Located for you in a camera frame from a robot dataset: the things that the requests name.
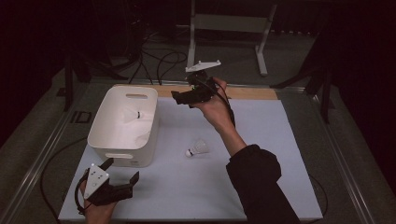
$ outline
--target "black sleeve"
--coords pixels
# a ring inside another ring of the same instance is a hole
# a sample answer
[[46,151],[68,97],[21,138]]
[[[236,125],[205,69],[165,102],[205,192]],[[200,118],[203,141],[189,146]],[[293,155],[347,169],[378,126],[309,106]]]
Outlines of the black sleeve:
[[245,147],[230,158],[227,172],[249,223],[300,223],[276,183],[281,171],[274,154],[257,145]]

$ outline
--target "white plastic bin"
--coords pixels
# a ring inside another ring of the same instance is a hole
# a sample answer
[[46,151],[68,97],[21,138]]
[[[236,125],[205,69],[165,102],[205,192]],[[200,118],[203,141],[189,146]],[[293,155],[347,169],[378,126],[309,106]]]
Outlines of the white plastic bin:
[[115,166],[148,166],[157,144],[158,92],[114,86],[106,93],[88,135],[88,144]]

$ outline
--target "white board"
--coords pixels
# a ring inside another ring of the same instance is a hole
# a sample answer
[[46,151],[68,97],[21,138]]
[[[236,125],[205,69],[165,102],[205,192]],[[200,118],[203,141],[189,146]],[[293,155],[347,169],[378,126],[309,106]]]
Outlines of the white board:
[[[247,144],[258,144],[276,154],[282,169],[278,184],[299,219],[322,218],[300,150],[280,101],[230,100],[236,129]],[[145,168],[110,167],[110,184],[128,183],[135,172],[140,179],[134,197],[120,201],[113,218],[120,220],[185,221],[245,220],[242,205],[226,172],[230,156],[214,128],[199,109],[159,98],[160,130],[152,164]],[[209,153],[185,156],[201,138]],[[74,189],[84,170],[102,161],[85,148],[59,215],[60,220],[82,220]]]

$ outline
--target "dark background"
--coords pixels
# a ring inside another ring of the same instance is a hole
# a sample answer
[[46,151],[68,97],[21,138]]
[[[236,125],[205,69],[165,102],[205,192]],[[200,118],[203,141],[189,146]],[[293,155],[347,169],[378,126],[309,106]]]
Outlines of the dark background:
[[[95,1],[102,6],[101,18],[107,19],[100,21],[91,1],[1,1],[0,145],[49,89],[51,78],[64,67],[67,46],[76,45],[102,62],[108,62],[109,54],[121,54],[123,46],[113,43],[126,35],[122,33],[123,27],[117,25],[125,1],[112,2],[113,7],[106,1]],[[168,0],[161,1],[161,5],[157,2],[134,1],[139,8],[131,9],[129,19],[142,18],[144,23],[169,36],[175,34],[176,24],[189,24],[190,1]],[[258,13],[239,10],[239,2],[228,1],[229,7],[222,7],[221,13],[250,16]],[[210,12],[214,10],[212,5],[197,1],[197,10]],[[321,31],[305,65],[320,64],[332,72],[332,84],[339,88],[394,192],[395,11],[396,5],[385,1],[293,2],[278,6],[272,27],[278,34],[285,31],[317,35]]]

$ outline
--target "finger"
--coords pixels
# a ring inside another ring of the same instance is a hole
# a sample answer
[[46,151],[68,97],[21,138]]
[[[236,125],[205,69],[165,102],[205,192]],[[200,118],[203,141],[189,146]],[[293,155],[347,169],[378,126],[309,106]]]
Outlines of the finger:
[[218,77],[213,77],[213,80],[219,85],[221,86],[224,90],[227,88],[227,82],[218,78]]
[[79,185],[79,190],[81,191],[82,194],[84,194],[85,192],[85,188],[87,187],[87,181],[84,180],[81,182],[81,184]]

